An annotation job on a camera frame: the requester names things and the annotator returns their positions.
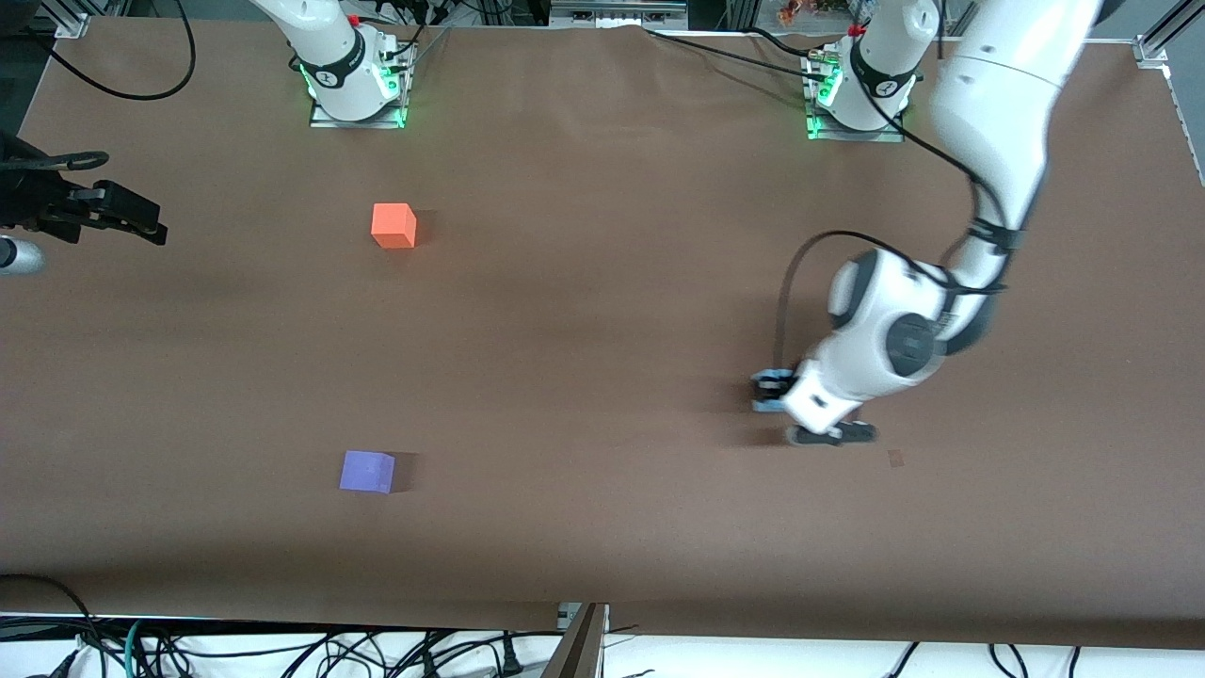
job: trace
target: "brown table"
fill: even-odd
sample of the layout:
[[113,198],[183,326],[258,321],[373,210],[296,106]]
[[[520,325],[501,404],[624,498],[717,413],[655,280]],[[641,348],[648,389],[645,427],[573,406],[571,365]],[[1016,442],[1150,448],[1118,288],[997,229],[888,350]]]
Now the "brown table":
[[[606,600],[646,632],[1205,647],[1205,190],[1129,47],[1068,86],[987,341],[869,405],[880,443],[797,449],[746,394],[790,252],[858,228],[931,260],[956,171],[810,142],[795,78],[636,29],[454,30],[407,129],[315,130],[275,26],[196,24],[177,96],[52,64],[25,120],[108,151],[77,181],[171,238],[34,235],[47,270],[2,281],[5,568],[106,613],[546,627]],[[183,69],[169,20],[60,49],[133,90]],[[374,243],[376,201],[415,205],[416,249]],[[860,248],[805,265],[793,354]],[[340,491],[348,449],[417,455],[415,489]]]

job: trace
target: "cube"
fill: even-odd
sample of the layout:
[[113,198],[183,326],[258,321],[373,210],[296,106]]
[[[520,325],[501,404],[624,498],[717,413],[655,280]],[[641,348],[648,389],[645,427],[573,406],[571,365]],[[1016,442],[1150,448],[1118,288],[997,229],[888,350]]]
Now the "cube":
[[351,493],[380,493],[393,490],[393,455],[347,450],[343,455],[343,474],[339,489]]
[[372,237],[386,249],[413,247],[417,228],[418,219],[406,202],[372,205]]

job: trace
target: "black cable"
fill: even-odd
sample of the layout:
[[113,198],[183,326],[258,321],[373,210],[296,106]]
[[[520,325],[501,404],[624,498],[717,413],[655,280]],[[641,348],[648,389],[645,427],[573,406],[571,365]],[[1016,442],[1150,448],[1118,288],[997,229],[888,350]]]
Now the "black cable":
[[499,636],[499,637],[489,638],[489,639],[486,639],[486,641],[469,641],[469,642],[460,643],[460,644],[457,644],[457,645],[452,645],[451,648],[446,648],[443,650],[440,650],[440,653],[437,655],[435,655],[435,656],[443,656],[443,655],[449,655],[449,656],[447,659],[445,659],[443,661],[435,664],[430,670],[425,671],[423,673],[422,678],[435,678],[435,676],[439,673],[439,670],[442,668],[448,662],[451,662],[452,660],[454,660],[455,658],[458,658],[458,656],[460,656],[463,654],[468,654],[468,653],[471,653],[474,650],[481,649],[481,648],[489,648],[494,653],[494,664],[498,666],[499,673],[501,673],[501,670],[502,670],[502,659],[498,654],[498,648],[494,647],[494,643],[498,642],[498,641],[500,641],[500,639],[501,639],[501,637]]
[[735,59],[737,61],[745,61],[746,64],[753,64],[754,66],[762,66],[764,69],[770,69],[772,71],[784,72],[784,73],[788,73],[788,75],[801,77],[804,79],[811,79],[811,81],[816,81],[816,82],[823,82],[824,81],[824,76],[822,76],[821,73],[810,73],[810,72],[804,72],[804,71],[797,70],[797,69],[788,69],[786,66],[780,66],[778,64],[771,64],[771,63],[768,63],[768,61],[759,61],[758,59],[751,59],[750,57],[745,57],[745,55],[741,55],[741,54],[734,54],[733,52],[725,52],[723,49],[717,49],[717,48],[711,47],[709,45],[701,45],[699,42],[690,42],[689,40],[682,40],[681,37],[675,37],[672,35],[665,35],[665,34],[662,34],[662,33],[657,33],[656,30],[649,30],[647,28],[645,29],[645,33],[647,33],[648,35],[652,35],[653,37],[659,37],[659,39],[666,40],[669,42],[677,42],[678,45],[684,45],[687,47],[694,47],[695,49],[703,49],[704,52],[711,52],[712,54],[718,54],[721,57],[727,57],[729,59]]
[[475,7],[475,6],[472,6],[472,4],[469,2],[469,0],[460,0],[460,4],[464,5],[465,7],[469,7],[474,12],[481,12],[482,16],[488,16],[488,17],[504,17],[504,16],[509,14],[510,11],[511,11],[511,7],[515,6],[513,0],[509,5],[506,5],[505,7],[501,7],[501,8],[498,8],[498,10],[487,10],[484,7],[484,5],[482,5],[481,7]]
[[1066,678],[1075,678],[1075,665],[1080,664],[1080,645],[1071,648],[1071,664],[1066,665]]
[[195,656],[198,659],[236,659],[243,656],[264,656],[270,654],[292,653],[296,650],[304,650],[311,645],[313,645],[313,643],[306,643],[304,645],[293,645],[288,648],[274,648],[270,650],[251,650],[242,653],[195,653],[192,650],[178,649],[178,647],[177,650],[180,652],[180,654],[184,656]]
[[[93,618],[92,613],[88,612],[88,607],[83,605],[83,601],[80,600],[80,596],[77,596],[75,591],[69,589],[66,584],[59,582],[58,579],[42,577],[41,574],[24,574],[19,572],[0,574],[0,582],[33,582],[36,584],[43,584],[46,586],[57,589],[60,594],[70,599],[71,603],[76,606],[77,611],[80,611],[80,615],[87,624],[88,631],[92,635],[92,639],[94,639],[98,645],[102,645],[104,637],[100,635],[100,630],[96,629],[95,619]],[[100,676],[101,678],[108,677],[108,660],[105,658],[104,649],[101,649],[101,655],[100,655]]]
[[762,37],[769,40],[771,45],[774,45],[775,47],[777,47],[778,49],[782,49],[783,52],[786,52],[788,54],[794,54],[795,57],[807,57],[807,49],[795,49],[790,45],[787,45],[786,42],[778,40],[778,37],[776,35],[774,35],[772,33],[770,33],[769,30],[758,28],[756,25],[751,25],[751,26],[746,28],[745,30],[742,30],[741,33],[754,33],[754,34],[760,35]]
[[392,59],[392,58],[396,57],[398,54],[401,54],[406,49],[410,49],[416,42],[418,42],[418,36],[423,34],[423,29],[424,28],[427,28],[425,23],[418,24],[418,28],[415,30],[415,35],[412,35],[410,37],[410,40],[405,45],[402,45],[400,48],[398,48],[398,49],[395,49],[393,52],[386,52],[384,58],[388,60],[388,59]]
[[296,674],[298,670],[301,668],[301,665],[305,664],[305,660],[310,659],[310,655],[318,652],[318,648],[325,645],[327,642],[334,637],[335,637],[334,633],[327,633],[325,636],[322,637],[321,641],[311,645],[307,645],[305,652],[294,658],[293,662],[284,668],[284,672],[281,673],[281,678],[293,678]]
[[[357,643],[352,644],[351,647],[346,647],[342,643],[339,643],[337,641],[334,641],[334,639],[330,641],[330,642],[328,642],[328,643],[324,643],[323,644],[323,652],[327,653],[327,656],[323,658],[323,660],[321,662],[318,662],[318,673],[317,673],[317,677],[318,678],[329,678],[330,672],[335,668],[335,666],[339,662],[346,660],[346,661],[351,661],[353,664],[360,665],[360,667],[363,667],[364,671],[368,672],[369,678],[372,678],[372,667],[369,666],[369,664],[366,661],[364,661],[363,659],[359,659],[359,656],[353,656],[355,654],[355,648],[358,645],[362,645],[365,642],[368,642],[372,637],[372,635],[374,635],[372,632],[365,633],[364,638],[362,638]],[[336,648],[342,649],[343,650],[342,654],[340,654],[337,656],[333,655],[330,653],[330,645],[333,645],[333,644]]]
[[[1029,678],[1029,670],[1025,667],[1025,660],[1021,658],[1021,650],[1017,649],[1017,645],[1011,643],[1009,644],[1009,649],[1012,650],[1012,655],[1017,658],[1017,664],[1021,666],[1021,678]],[[995,654],[995,643],[988,643],[987,653],[992,656],[992,664],[995,664],[995,667],[999,668],[1001,673],[1009,678],[1018,678],[1017,674],[1012,673],[1005,668],[1003,664],[1000,664],[1000,658]]]
[[384,673],[384,678],[398,678],[404,671],[421,660],[423,652],[430,650],[451,636],[452,631],[436,631],[434,635],[428,635],[422,642],[411,648],[408,653],[402,655],[402,658],[398,660],[398,664]]
[[950,281],[942,279],[935,276],[934,273],[929,272],[929,269],[918,264],[916,259],[913,259],[912,257],[910,257],[894,244],[889,244],[880,240],[878,237],[875,237],[874,235],[866,235],[865,232],[860,232],[858,230],[844,230],[844,229],[825,230],[823,232],[818,232],[805,240],[804,243],[800,244],[798,249],[795,249],[795,254],[790,257],[790,263],[787,264],[787,272],[783,273],[782,276],[782,285],[778,288],[778,307],[775,313],[774,354],[770,364],[770,366],[775,370],[782,370],[783,367],[782,356],[783,356],[783,346],[786,344],[786,337],[787,337],[787,311],[790,306],[790,288],[794,285],[795,273],[799,271],[799,264],[804,260],[804,257],[807,255],[807,252],[813,246],[816,246],[816,243],[821,242],[822,240],[836,236],[856,237],[858,240],[864,240],[866,242],[870,242],[871,244],[878,247],[880,249],[886,249],[895,254],[897,257],[904,259],[904,263],[906,263],[909,267],[911,267],[919,275],[928,277],[933,282],[937,283],[941,288],[954,294],[968,294],[968,293],[995,294],[1004,290],[1003,287],[969,288],[957,283],[951,283]]
[[912,659],[912,653],[915,653],[916,649],[919,647],[921,647],[919,641],[909,643],[907,649],[904,650],[904,654],[900,656],[900,660],[895,662],[895,668],[893,668],[892,672],[887,674],[887,678],[899,678],[900,674],[904,673],[904,667],[907,666],[909,660]]
[[159,99],[166,99],[167,96],[171,96],[172,94],[183,89],[184,86],[188,84],[188,81],[193,79],[193,72],[196,70],[196,40],[193,39],[193,26],[192,24],[188,23],[188,14],[184,13],[183,2],[181,2],[181,0],[175,0],[175,1],[176,1],[176,7],[180,8],[180,19],[184,23],[184,34],[188,35],[188,71],[184,72],[184,77],[182,77],[180,82],[176,83],[175,87],[172,87],[171,89],[165,89],[157,94],[130,94],[128,92],[118,92],[117,89],[106,87],[96,82],[95,79],[88,77],[87,73],[75,67],[70,61],[60,57],[59,53],[54,51],[53,46],[42,42],[41,39],[37,37],[37,34],[35,34],[33,30],[28,28],[24,30],[27,34],[34,37],[34,42],[36,42],[42,49],[45,49],[46,53],[49,54],[52,59],[58,61],[66,70],[71,71],[80,79],[87,82],[88,84],[95,87],[96,89],[100,89],[105,94],[117,96],[118,99],[129,99],[133,101],[157,101]]
[[329,661],[329,665],[327,666],[325,671],[319,671],[318,672],[317,678],[329,678],[330,677],[330,672],[335,668],[335,665],[337,665],[340,661],[343,661],[345,659],[347,659],[349,661],[360,661],[359,659],[352,658],[351,655],[355,652],[355,648],[358,648],[358,647],[368,643],[372,638],[372,636],[377,636],[377,635],[380,635],[380,631],[371,631],[369,633],[365,633],[363,638],[360,638],[359,641],[352,643],[349,647],[343,647],[342,644],[340,644],[337,642],[334,642],[335,647],[339,647],[339,648],[341,648],[343,650],[342,654],[340,654],[339,656],[334,658],[334,660],[331,660],[331,654],[330,654],[330,644],[331,643],[324,643],[323,647],[325,648],[325,652],[327,652],[327,659],[324,661]]
[[937,60],[946,58],[946,0],[937,6]]
[[984,193],[987,193],[987,196],[992,200],[992,206],[995,207],[997,214],[1000,217],[1000,219],[1003,220],[1005,218],[1004,202],[1000,201],[1000,196],[997,194],[995,189],[993,189],[991,185],[988,185],[986,181],[983,181],[983,177],[981,177],[971,167],[959,161],[957,158],[952,157],[950,153],[946,153],[941,148],[937,148],[933,143],[929,143],[924,138],[921,138],[919,136],[905,129],[904,125],[898,123],[895,118],[893,118],[892,116],[888,116],[887,111],[884,111],[883,107],[878,105],[878,101],[876,101],[875,96],[871,95],[870,89],[866,87],[865,82],[862,82],[862,79],[857,77],[854,77],[853,79],[858,82],[858,84],[862,87],[863,93],[865,93],[866,95],[866,100],[870,101],[870,105],[874,106],[875,111],[880,116],[882,116],[884,120],[887,120],[887,124],[889,124],[892,129],[900,132],[900,135],[903,135],[909,141],[916,143],[917,146],[941,158],[942,160],[952,165],[954,169],[966,175],[966,177],[970,178],[971,183],[978,185],[980,188],[983,189]]
[[1022,678],[1029,678],[1029,668],[1025,667],[1025,660],[1022,659],[1021,650],[1018,650],[1017,645],[1013,645],[1012,643],[1009,643],[1009,649],[1012,650],[1012,656],[1017,658],[1017,665],[1021,666]]

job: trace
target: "orange cube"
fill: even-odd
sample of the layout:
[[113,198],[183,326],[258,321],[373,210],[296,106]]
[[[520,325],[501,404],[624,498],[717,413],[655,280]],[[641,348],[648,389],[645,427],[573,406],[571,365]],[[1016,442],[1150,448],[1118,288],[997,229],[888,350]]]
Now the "orange cube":
[[372,237],[386,249],[415,246],[418,219],[406,202],[377,202],[372,205]]

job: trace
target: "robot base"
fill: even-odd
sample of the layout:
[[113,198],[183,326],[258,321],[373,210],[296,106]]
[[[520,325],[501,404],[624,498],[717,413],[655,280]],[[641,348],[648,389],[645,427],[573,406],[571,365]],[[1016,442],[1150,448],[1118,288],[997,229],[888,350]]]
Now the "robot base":
[[[387,48],[398,46],[396,37],[386,36]],[[390,89],[399,92],[398,98],[387,102],[376,114],[362,120],[342,120],[333,117],[321,105],[313,95],[311,84],[310,98],[313,106],[310,108],[310,126],[340,128],[340,129],[401,129],[406,126],[406,113],[410,111],[410,88],[415,82],[415,61],[417,45],[411,45],[389,60],[382,61],[382,69],[396,72],[382,73],[382,79]]]
[[341,120],[330,117],[330,113],[322,110],[317,101],[310,110],[310,126],[340,128],[340,129],[401,129],[406,126],[406,112],[408,111],[408,92],[384,105],[381,111],[362,120]]
[[[870,131],[848,128],[837,122],[833,113],[821,104],[822,100],[831,102],[836,89],[846,79],[840,66],[835,63],[835,49],[836,45],[825,45],[823,49],[812,49],[807,57],[799,58],[799,65],[804,72],[823,75],[827,78],[824,82],[804,78],[804,112],[807,114],[807,137],[834,141],[888,141],[893,143],[904,141],[904,135],[890,126]],[[846,87],[857,87],[857,83],[847,83]],[[901,125],[906,108],[905,104],[900,108],[900,113],[895,116],[895,122]]]

